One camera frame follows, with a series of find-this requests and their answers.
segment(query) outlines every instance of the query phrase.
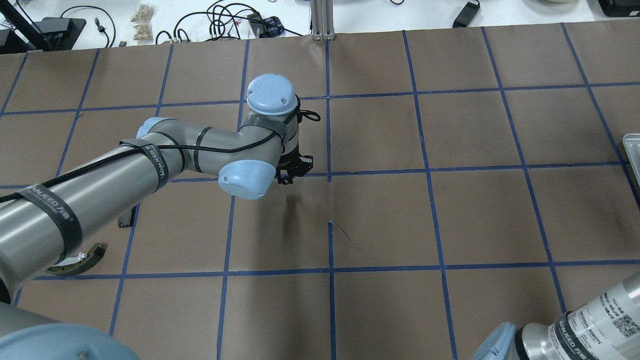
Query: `small bracket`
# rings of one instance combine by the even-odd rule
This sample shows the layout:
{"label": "small bracket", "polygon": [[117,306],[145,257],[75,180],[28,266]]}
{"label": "small bracket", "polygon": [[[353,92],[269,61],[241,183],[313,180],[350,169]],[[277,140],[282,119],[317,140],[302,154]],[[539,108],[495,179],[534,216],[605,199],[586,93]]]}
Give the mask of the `small bracket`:
{"label": "small bracket", "polygon": [[[293,184],[294,177],[302,177],[314,168],[314,157],[311,155],[300,155],[296,152],[297,156],[286,164],[280,165],[276,168],[275,179],[278,180],[280,185]],[[283,176],[282,171],[286,171],[287,175]]]}
{"label": "small bracket", "polygon": [[126,213],[122,214],[118,218],[118,227],[121,229],[124,227],[132,227],[135,219],[136,219],[136,207],[134,206],[133,208],[131,208],[131,210],[127,210]]}

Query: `black cable on table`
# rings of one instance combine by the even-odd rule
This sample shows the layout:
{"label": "black cable on table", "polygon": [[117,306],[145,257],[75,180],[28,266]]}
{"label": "black cable on table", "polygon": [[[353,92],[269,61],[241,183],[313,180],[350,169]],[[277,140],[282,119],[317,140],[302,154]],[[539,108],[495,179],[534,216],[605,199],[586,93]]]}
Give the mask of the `black cable on table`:
{"label": "black cable on table", "polygon": [[38,29],[38,31],[40,32],[40,34],[41,34],[41,35],[43,35],[43,34],[42,34],[42,29],[40,29],[40,27],[38,26],[38,24],[36,24],[36,23],[35,23],[35,21],[33,21],[33,19],[29,16],[29,14],[28,14],[26,11],[24,11],[24,8],[22,7],[22,5],[20,5],[20,0],[17,0],[15,3],[18,5],[18,7],[20,8],[20,10],[22,10],[22,12],[24,13],[24,16],[26,16],[26,17],[27,17],[27,19],[29,19],[29,21],[31,21],[31,23],[36,27],[36,29]]}
{"label": "black cable on table", "polygon": [[187,42],[189,42],[189,35],[187,35],[187,32],[184,31],[184,29],[178,29],[178,38],[180,39],[180,42],[182,42],[182,38],[180,37],[180,31],[184,33],[184,36],[187,38]]}
{"label": "black cable on table", "polygon": [[[249,22],[253,22],[253,23],[261,23],[265,28],[267,27],[267,24],[264,22],[264,20],[259,21],[259,20],[255,20],[255,19],[249,19],[247,17],[242,17],[242,16],[235,16],[235,15],[226,15],[226,14],[222,14],[222,13],[212,13],[212,12],[192,12],[192,13],[188,13],[187,15],[183,16],[180,18],[180,20],[178,20],[178,23],[176,23],[174,29],[173,29],[173,33],[175,35],[177,35],[177,30],[178,30],[178,26],[179,24],[186,18],[192,16],[192,15],[203,15],[203,14],[209,14],[209,15],[218,15],[218,16],[227,16],[227,17],[231,17],[231,18],[236,18],[236,19],[243,19],[243,20],[248,20]],[[303,36],[300,33],[297,33],[295,31],[289,30],[285,27],[282,27],[282,29],[284,31],[287,31],[289,33],[292,33],[293,35],[298,35],[299,37]]]}
{"label": "black cable on table", "polygon": [[89,9],[96,9],[96,10],[100,10],[103,13],[105,13],[107,15],[107,17],[109,17],[109,20],[111,21],[111,25],[113,26],[113,38],[111,39],[111,43],[109,44],[109,46],[106,47],[112,47],[113,43],[116,41],[116,23],[113,21],[113,18],[111,17],[111,15],[107,12],[107,10],[100,8],[98,6],[93,6],[93,5],[78,5],[78,6],[71,6],[70,8],[66,9],[65,11],[63,11],[60,14],[60,17],[64,17],[65,14],[73,9],[83,9],[83,8],[89,8]]}
{"label": "black cable on table", "polygon": [[160,32],[156,35],[156,45],[158,44],[158,38],[159,38],[159,37],[160,37],[160,35],[162,35],[162,34],[166,34],[166,36],[168,36],[168,37],[169,37],[169,41],[170,41],[170,42],[173,42],[173,38],[171,37],[171,34],[169,34],[169,31],[167,31],[167,30],[162,30],[162,31],[160,31]]}

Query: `velcro strap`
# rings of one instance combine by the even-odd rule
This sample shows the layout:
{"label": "velcro strap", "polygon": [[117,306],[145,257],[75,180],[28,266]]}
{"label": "velcro strap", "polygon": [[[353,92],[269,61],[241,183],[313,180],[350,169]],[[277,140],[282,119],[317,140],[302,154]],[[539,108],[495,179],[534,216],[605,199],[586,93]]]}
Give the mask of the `velcro strap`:
{"label": "velcro strap", "polygon": [[65,247],[58,263],[67,258],[67,254],[76,251],[82,244],[82,228],[76,214],[69,205],[51,190],[41,184],[31,185],[18,192],[44,211],[60,230]]}
{"label": "velcro strap", "polygon": [[287,139],[287,126],[280,121],[269,119],[266,116],[251,114],[244,119],[240,129],[247,125],[259,126],[275,131],[283,142]]}
{"label": "velcro strap", "polygon": [[137,147],[142,149],[145,155],[149,158],[151,163],[155,166],[158,174],[158,186],[156,191],[162,188],[169,181],[169,170],[166,166],[166,161],[162,156],[162,152],[158,149],[158,146],[154,143],[150,143],[143,139],[128,139],[121,140],[120,146]]}

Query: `black cable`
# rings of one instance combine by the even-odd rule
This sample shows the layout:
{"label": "black cable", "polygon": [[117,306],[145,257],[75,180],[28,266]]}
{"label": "black cable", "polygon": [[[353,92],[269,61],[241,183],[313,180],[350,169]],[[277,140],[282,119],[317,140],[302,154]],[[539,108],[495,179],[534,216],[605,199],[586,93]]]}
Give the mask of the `black cable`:
{"label": "black cable", "polygon": [[112,47],[113,43],[116,41],[116,23],[113,21],[113,18],[111,17],[111,15],[109,15],[109,13],[107,12],[107,10],[103,9],[103,8],[99,8],[98,6],[93,6],[93,5],[78,5],[78,6],[71,6],[70,8],[66,9],[65,11],[63,11],[60,14],[60,17],[64,17],[65,14],[69,11],[69,10],[73,10],[73,9],[81,9],[81,8],[89,8],[89,9],[96,9],[96,10],[100,10],[103,13],[105,13],[107,15],[107,17],[109,17],[109,20],[111,20],[111,25],[113,26],[113,38],[111,39],[111,43],[109,44],[109,46],[107,47]]}
{"label": "black cable", "polygon": [[184,36],[187,38],[187,42],[189,42],[189,35],[187,35],[187,32],[184,31],[184,29],[178,29],[178,38],[180,39],[180,42],[182,42],[182,38],[180,37],[180,30],[182,30]]}
{"label": "black cable", "polygon": [[41,34],[41,35],[44,35],[44,34],[42,33],[42,29],[40,29],[40,26],[38,26],[38,24],[36,24],[36,22],[35,22],[35,21],[33,21],[33,19],[29,16],[29,14],[28,14],[26,11],[24,11],[24,8],[22,7],[22,5],[20,5],[20,0],[16,0],[16,2],[15,2],[15,3],[18,5],[18,7],[20,8],[20,10],[22,10],[22,12],[24,13],[24,16],[26,16],[26,17],[27,17],[27,19],[29,19],[29,21],[31,21],[31,23],[36,27],[36,29],[38,29],[38,31],[40,32],[40,34]]}
{"label": "black cable", "polygon": [[162,35],[162,34],[166,34],[166,36],[168,36],[168,37],[169,37],[169,41],[170,41],[170,42],[173,42],[173,38],[171,37],[171,34],[169,34],[169,31],[167,31],[167,30],[162,30],[162,31],[160,31],[160,32],[156,35],[156,45],[158,44],[158,38],[159,38],[159,37],[160,37],[160,35]]}

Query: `black strap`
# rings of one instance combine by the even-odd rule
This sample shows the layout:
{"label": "black strap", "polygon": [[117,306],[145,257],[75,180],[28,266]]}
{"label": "black strap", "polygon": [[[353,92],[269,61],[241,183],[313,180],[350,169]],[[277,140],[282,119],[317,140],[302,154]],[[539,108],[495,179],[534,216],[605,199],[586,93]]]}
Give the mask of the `black strap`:
{"label": "black strap", "polygon": [[567,319],[569,314],[570,313],[566,313],[560,316],[553,325],[554,332],[564,352],[566,352],[571,360],[596,360],[595,356],[584,347],[580,339],[575,335]]}
{"label": "black strap", "polygon": [[[213,129],[213,127],[211,127],[211,126],[207,126],[204,129],[202,129],[202,131],[198,135],[198,139],[196,140],[196,146],[200,146],[200,144],[202,143],[202,139],[207,134],[207,132],[209,130],[211,130],[211,129]],[[200,168],[199,157],[200,157],[200,151],[194,150],[193,151],[193,164],[195,165],[196,170],[198,172],[202,172],[202,169]]]}
{"label": "black strap", "polygon": [[[178,141],[176,141],[176,139],[174,139],[171,135],[163,133],[162,131],[151,131],[149,134],[160,134],[162,136],[164,136],[165,138],[171,140],[171,142],[176,145],[179,146],[180,144],[178,143]],[[180,172],[184,171],[184,165],[186,164],[186,158],[184,157],[184,152],[182,151],[182,149],[178,149],[178,151],[180,151],[180,157],[182,158],[182,168],[180,169]]]}
{"label": "black strap", "polygon": [[64,200],[41,184],[31,185],[18,193],[44,211],[60,230],[65,246],[58,263],[64,260],[68,253],[80,247],[82,244],[80,221]]}
{"label": "black strap", "polygon": [[169,181],[169,168],[162,156],[162,152],[158,149],[156,144],[150,143],[144,139],[128,139],[120,141],[120,146],[137,147],[145,153],[156,168],[156,172],[158,174],[158,186],[156,191],[167,184]]}
{"label": "black strap", "polygon": [[518,329],[518,331],[516,331],[516,336],[514,341],[516,343],[516,353],[518,354],[518,357],[520,358],[520,360],[529,360],[529,355],[527,355],[527,349],[525,349],[524,342],[522,341],[522,329],[524,329],[524,327],[521,327]]}

